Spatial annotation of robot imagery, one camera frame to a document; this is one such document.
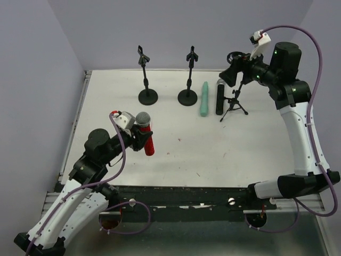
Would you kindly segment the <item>middle black round-base stand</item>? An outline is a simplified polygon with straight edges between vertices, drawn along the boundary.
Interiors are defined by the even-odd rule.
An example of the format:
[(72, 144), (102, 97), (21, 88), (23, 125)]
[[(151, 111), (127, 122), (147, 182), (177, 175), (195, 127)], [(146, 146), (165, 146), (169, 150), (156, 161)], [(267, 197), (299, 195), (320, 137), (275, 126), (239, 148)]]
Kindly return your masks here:
[(191, 89), (192, 70), (194, 68), (194, 63), (198, 61), (198, 55), (194, 50), (195, 47), (191, 46), (190, 53), (186, 56), (186, 61), (189, 63), (189, 77), (186, 82), (186, 89), (180, 91), (177, 97), (179, 103), (187, 107), (193, 106), (198, 100), (197, 94)]

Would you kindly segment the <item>black tripod shock-mount stand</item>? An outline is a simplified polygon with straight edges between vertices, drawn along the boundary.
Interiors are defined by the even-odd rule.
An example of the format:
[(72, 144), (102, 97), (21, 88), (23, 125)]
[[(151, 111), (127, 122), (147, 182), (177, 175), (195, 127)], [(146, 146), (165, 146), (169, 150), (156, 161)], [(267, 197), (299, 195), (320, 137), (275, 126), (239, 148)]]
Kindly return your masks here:
[[(242, 52), (238, 52), (238, 51), (234, 51), (228, 54), (227, 59), (228, 59), (228, 63), (231, 64), (232, 63), (232, 59), (233, 57), (241, 57), (243, 55)], [(228, 98), (228, 97), (223, 97), (223, 101), (227, 100), (229, 103), (229, 108), (226, 110), (225, 114), (223, 115), (223, 117), (220, 119), (220, 122), (223, 121), (224, 117), (226, 116), (226, 114), (229, 111), (234, 111), (234, 110), (239, 110), (241, 109), (245, 115), (248, 115), (249, 113), (244, 109), (244, 107), (240, 104), (238, 97), (241, 93), (241, 88), (243, 86), (243, 81), (240, 82), (239, 88), (237, 90), (233, 90), (232, 94), (234, 95), (233, 98)]]

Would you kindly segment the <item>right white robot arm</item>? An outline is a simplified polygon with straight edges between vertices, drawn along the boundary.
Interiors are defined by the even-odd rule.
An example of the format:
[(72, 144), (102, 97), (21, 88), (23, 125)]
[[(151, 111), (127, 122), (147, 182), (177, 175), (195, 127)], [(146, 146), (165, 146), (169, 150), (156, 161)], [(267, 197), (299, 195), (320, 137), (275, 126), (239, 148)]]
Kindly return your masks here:
[(313, 126), (313, 116), (307, 113), (312, 94), (305, 81), (297, 79), (302, 52), (291, 42), (276, 43), (270, 64), (265, 64), (263, 56), (254, 59), (249, 53), (234, 51), (228, 54), (229, 68), (219, 74), (229, 87), (242, 73), (242, 85), (252, 81), (269, 88), (287, 128), (294, 157), (294, 173), (281, 175), (275, 180), (249, 185), (259, 199), (295, 198), (316, 194), (340, 182), (340, 174), (330, 170), (325, 162)]

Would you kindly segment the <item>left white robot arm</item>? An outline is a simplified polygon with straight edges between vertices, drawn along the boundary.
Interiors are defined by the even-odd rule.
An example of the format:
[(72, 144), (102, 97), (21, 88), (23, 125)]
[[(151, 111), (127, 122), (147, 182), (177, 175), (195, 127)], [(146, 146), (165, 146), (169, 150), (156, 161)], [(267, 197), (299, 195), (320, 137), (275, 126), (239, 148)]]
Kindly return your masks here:
[(52, 206), (33, 228), (17, 234), (14, 243), (26, 255), (64, 255), (71, 240), (114, 199), (115, 189), (104, 179), (107, 167), (119, 155), (124, 162), (128, 147), (141, 150), (153, 133), (133, 121), (113, 126), (114, 137), (105, 129), (88, 135), (82, 157)]

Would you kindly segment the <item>left black round-base stand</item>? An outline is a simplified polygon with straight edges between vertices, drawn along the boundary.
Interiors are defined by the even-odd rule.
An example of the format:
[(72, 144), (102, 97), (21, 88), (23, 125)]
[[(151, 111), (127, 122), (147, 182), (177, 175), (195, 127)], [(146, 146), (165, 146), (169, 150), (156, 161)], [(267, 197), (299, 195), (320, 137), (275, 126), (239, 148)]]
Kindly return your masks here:
[(139, 54), (138, 64), (141, 66), (143, 71), (143, 84), (144, 89), (139, 93), (138, 100), (141, 104), (145, 106), (153, 105), (158, 100), (158, 94), (155, 90), (149, 88), (149, 81), (146, 74), (146, 64), (150, 61), (150, 58), (143, 53), (142, 46), (138, 46), (137, 52)]

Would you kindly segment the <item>black microphone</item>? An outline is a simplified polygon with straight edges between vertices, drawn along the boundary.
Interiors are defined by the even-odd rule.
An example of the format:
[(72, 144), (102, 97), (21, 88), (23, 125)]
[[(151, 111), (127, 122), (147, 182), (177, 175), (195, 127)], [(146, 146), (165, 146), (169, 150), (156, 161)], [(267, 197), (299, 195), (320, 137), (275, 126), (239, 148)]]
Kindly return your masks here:
[(217, 81), (217, 94), (216, 94), (216, 115), (222, 115), (223, 114), (223, 108), (224, 108), (224, 89), (225, 89), (225, 81), (223, 79), (219, 79)]

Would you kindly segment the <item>black round-base stand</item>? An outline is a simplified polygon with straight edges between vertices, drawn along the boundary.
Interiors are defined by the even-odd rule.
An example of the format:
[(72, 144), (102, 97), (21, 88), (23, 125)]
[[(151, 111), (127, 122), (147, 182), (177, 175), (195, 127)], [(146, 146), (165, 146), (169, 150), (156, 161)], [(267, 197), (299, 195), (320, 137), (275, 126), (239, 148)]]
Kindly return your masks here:
[(195, 47), (191, 46), (190, 53), (186, 56), (186, 61), (189, 63), (189, 77), (186, 82), (186, 89), (180, 91), (177, 97), (179, 103), (187, 107), (193, 106), (198, 100), (197, 94), (191, 89), (192, 70), (194, 68), (194, 63), (198, 61), (198, 55), (194, 50)]
[(142, 46), (138, 46), (137, 52), (139, 54), (138, 64), (141, 66), (143, 71), (143, 84), (144, 89), (139, 93), (138, 100), (141, 104), (145, 106), (153, 105), (158, 100), (158, 94), (155, 90), (149, 88), (149, 81), (146, 74), (146, 64), (150, 61), (150, 58), (143, 53)]

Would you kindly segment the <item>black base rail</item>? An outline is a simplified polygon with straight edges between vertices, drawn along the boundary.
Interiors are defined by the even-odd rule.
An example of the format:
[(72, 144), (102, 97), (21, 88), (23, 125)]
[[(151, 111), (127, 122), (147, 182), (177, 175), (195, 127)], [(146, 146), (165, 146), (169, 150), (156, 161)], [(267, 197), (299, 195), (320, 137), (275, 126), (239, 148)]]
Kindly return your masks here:
[(277, 207), (248, 188), (116, 186), (105, 221), (128, 223), (243, 221), (245, 212)]

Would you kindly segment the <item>teal microphone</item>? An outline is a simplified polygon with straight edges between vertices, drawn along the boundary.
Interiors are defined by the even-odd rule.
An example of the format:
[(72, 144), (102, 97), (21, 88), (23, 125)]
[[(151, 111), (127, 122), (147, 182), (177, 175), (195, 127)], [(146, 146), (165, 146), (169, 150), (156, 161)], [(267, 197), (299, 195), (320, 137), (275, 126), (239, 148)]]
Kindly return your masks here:
[(201, 103), (200, 103), (200, 116), (206, 117), (208, 115), (208, 82), (205, 81), (201, 89)]

